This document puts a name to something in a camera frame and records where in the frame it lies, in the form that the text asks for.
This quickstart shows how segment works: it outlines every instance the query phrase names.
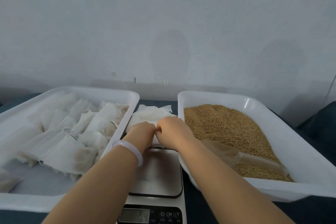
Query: bracelet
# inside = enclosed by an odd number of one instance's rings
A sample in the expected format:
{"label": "bracelet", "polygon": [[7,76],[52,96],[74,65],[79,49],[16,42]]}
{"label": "bracelet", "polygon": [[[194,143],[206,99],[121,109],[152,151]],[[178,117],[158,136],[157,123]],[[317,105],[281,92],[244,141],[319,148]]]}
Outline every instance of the bracelet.
{"label": "bracelet", "polygon": [[142,157],[142,154],[140,153],[140,151],[133,144],[131,144],[128,141],[117,140],[117,141],[114,141],[112,143],[112,148],[115,147],[116,145],[121,145],[121,146],[124,146],[127,149],[129,149],[137,157],[137,159],[139,161],[138,167],[142,166],[142,163],[144,161],[144,159]]}

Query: white plastic tray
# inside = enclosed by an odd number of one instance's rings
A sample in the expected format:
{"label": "white plastic tray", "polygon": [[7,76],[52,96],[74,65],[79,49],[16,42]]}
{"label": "white plastic tray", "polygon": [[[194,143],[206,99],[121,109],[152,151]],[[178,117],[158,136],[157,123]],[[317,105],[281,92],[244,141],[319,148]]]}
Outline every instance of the white plastic tray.
{"label": "white plastic tray", "polygon": [[[139,94],[128,90],[100,89],[92,87],[59,87],[49,90],[0,114],[0,140],[6,138],[21,126],[31,126],[27,116],[34,113],[40,106],[63,95],[76,93],[77,97],[88,99],[97,107],[102,101],[111,101],[130,105],[119,127],[115,131],[107,148],[119,140],[139,101]],[[29,168],[27,163],[17,160],[10,161],[4,168],[12,174],[23,178],[11,193],[0,193],[0,209],[49,212],[62,196],[75,184],[70,177],[55,173],[52,169],[35,165]]]}
{"label": "white plastic tray", "polygon": [[[296,181],[245,178],[273,201],[294,201],[309,195],[336,197],[336,167],[258,100],[235,94],[183,91],[178,95],[179,118],[184,120],[184,108],[203,104],[236,109],[252,118],[262,129],[275,155]],[[179,159],[197,188],[180,155]]]}

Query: hand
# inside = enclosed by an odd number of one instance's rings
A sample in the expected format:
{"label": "hand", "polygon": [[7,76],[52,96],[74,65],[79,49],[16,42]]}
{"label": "hand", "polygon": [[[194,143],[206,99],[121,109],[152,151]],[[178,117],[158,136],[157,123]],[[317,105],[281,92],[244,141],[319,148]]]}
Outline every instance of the hand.
{"label": "hand", "polygon": [[145,149],[152,145],[155,130],[154,124],[146,121],[137,123],[131,127],[123,140],[133,144],[143,154]]}
{"label": "hand", "polygon": [[185,122],[175,116],[164,117],[156,126],[156,137],[164,147],[179,151],[186,140],[197,140]]}

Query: scoop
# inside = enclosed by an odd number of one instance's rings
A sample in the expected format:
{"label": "scoop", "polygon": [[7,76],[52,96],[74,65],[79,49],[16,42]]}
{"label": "scoop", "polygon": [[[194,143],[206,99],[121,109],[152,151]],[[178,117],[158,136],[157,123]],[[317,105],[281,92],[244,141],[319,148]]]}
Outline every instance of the scoop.
{"label": "scoop", "polygon": [[278,164],[267,158],[261,158],[252,154],[247,154],[239,151],[238,149],[221,144],[211,140],[200,140],[209,150],[218,156],[222,161],[228,164],[230,167],[235,166],[238,163],[252,165],[258,168],[268,170],[270,172],[277,173],[286,177],[288,170],[284,165]]}

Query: grain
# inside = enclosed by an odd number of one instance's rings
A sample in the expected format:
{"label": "grain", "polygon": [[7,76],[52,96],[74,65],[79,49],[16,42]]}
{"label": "grain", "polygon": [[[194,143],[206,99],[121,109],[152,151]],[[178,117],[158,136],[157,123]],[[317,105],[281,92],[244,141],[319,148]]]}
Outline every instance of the grain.
{"label": "grain", "polygon": [[[243,113],[222,105],[201,105],[184,109],[184,119],[194,136],[237,148],[281,164],[259,126]],[[293,181],[276,173],[238,163],[233,169],[244,177]]]}

